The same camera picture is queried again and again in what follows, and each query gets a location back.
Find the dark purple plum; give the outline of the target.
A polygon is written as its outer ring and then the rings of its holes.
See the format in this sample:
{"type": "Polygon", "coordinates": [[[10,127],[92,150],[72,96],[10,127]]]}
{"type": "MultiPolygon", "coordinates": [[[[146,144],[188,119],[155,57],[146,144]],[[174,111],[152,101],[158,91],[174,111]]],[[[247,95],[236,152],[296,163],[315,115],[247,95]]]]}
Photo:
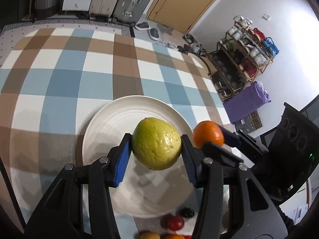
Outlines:
{"type": "Polygon", "coordinates": [[[195,211],[189,207],[184,207],[179,210],[178,214],[183,218],[192,218],[195,215],[195,211]]]}

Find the wooden shoe rack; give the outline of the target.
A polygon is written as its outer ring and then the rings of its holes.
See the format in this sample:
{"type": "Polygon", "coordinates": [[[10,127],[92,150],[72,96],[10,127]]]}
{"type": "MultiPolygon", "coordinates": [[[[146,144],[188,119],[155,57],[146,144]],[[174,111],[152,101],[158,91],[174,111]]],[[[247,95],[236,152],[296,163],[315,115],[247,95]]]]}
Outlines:
{"type": "Polygon", "coordinates": [[[243,16],[234,17],[234,25],[225,32],[225,37],[216,44],[216,50],[207,57],[217,69],[210,77],[221,101],[239,94],[262,74],[279,49],[271,37],[243,16]]]}

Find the wooden door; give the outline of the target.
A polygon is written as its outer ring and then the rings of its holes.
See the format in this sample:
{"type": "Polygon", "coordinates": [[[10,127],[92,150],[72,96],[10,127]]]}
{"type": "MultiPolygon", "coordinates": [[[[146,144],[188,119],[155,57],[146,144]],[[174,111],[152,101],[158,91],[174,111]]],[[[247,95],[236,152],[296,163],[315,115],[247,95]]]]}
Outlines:
{"type": "Polygon", "coordinates": [[[147,19],[186,33],[216,0],[153,0],[147,19]]]}

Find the checkered tablecloth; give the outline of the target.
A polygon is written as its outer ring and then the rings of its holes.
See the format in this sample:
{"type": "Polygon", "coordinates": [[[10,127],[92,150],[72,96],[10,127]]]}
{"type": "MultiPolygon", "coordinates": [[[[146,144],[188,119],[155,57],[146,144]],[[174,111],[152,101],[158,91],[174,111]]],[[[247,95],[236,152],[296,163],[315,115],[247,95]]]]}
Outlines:
{"type": "Polygon", "coordinates": [[[232,129],[206,69],[165,46],[54,27],[6,33],[1,49],[1,159],[25,221],[62,167],[80,164],[91,116],[117,98],[153,97],[191,127],[232,129]]]}

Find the cream round plate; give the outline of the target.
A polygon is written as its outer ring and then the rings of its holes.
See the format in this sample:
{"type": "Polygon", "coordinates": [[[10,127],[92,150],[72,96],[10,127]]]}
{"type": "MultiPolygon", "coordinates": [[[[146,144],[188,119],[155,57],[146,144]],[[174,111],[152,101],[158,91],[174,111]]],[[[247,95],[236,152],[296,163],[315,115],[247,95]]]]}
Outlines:
{"type": "MultiPolygon", "coordinates": [[[[89,165],[106,156],[146,117],[164,120],[180,135],[192,136],[189,124],[168,104],[145,96],[122,97],[101,108],[89,123],[82,146],[83,163],[89,165]]],[[[110,196],[116,212],[139,218],[161,216],[183,207],[198,210],[182,159],[166,170],[154,171],[131,156],[123,181],[110,188],[110,196]]]]}

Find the green-yellow guava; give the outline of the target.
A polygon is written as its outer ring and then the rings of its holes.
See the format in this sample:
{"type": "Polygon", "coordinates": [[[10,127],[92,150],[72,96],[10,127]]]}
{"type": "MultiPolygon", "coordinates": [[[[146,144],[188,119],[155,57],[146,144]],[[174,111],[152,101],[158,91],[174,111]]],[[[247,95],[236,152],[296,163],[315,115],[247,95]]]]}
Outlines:
{"type": "Polygon", "coordinates": [[[151,170],[173,166],[181,153],[181,137],[169,123],[149,117],[141,120],[132,135],[135,158],[151,170]]]}

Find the silver-grey suitcase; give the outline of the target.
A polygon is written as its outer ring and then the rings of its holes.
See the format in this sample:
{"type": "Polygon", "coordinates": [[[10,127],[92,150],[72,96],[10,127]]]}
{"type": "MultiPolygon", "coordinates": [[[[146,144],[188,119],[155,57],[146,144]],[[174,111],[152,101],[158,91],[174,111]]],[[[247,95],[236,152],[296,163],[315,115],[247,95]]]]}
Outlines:
{"type": "Polygon", "coordinates": [[[118,0],[113,12],[117,22],[135,25],[141,18],[150,0],[118,0]]]}

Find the yellow guava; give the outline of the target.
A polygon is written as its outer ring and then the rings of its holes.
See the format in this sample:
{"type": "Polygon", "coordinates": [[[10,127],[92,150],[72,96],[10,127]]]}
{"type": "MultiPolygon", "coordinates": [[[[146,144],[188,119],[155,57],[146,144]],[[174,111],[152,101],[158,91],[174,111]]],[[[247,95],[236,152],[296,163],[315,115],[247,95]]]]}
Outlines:
{"type": "Polygon", "coordinates": [[[144,231],[140,233],[140,239],[160,239],[160,235],[152,231],[144,231]]]}

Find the orange tangerine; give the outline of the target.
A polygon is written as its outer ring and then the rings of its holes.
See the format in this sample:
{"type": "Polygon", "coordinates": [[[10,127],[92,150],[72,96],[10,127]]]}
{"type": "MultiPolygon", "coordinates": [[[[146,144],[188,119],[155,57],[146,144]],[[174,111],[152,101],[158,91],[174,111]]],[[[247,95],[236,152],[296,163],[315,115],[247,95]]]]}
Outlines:
{"type": "Polygon", "coordinates": [[[165,234],[161,239],[185,239],[182,235],[179,234],[165,234]]]}
{"type": "Polygon", "coordinates": [[[197,148],[201,148],[206,142],[212,142],[218,146],[224,144],[224,135],[221,128],[215,122],[202,121],[193,131],[193,141],[197,148]]]}

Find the red tomato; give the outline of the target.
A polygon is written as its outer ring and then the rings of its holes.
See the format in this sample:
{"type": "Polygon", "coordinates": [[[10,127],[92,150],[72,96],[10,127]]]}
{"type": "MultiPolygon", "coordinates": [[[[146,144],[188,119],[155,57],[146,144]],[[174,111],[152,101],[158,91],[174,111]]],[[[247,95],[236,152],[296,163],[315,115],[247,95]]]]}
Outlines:
{"type": "Polygon", "coordinates": [[[168,214],[164,216],[160,222],[160,225],[171,231],[178,231],[184,227],[185,221],[183,217],[179,215],[168,214]]]}

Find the purple bag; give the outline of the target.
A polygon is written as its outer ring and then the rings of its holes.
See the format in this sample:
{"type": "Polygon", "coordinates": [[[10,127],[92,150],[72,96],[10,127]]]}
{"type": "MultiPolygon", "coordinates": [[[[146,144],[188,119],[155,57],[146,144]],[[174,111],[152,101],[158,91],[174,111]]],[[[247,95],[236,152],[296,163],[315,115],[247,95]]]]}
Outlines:
{"type": "Polygon", "coordinates": [[[254,81],[249,87],[227,100],[223,106],[230,122],[235,123],[270,102],[269,94],[262,82],[254,81]]]}

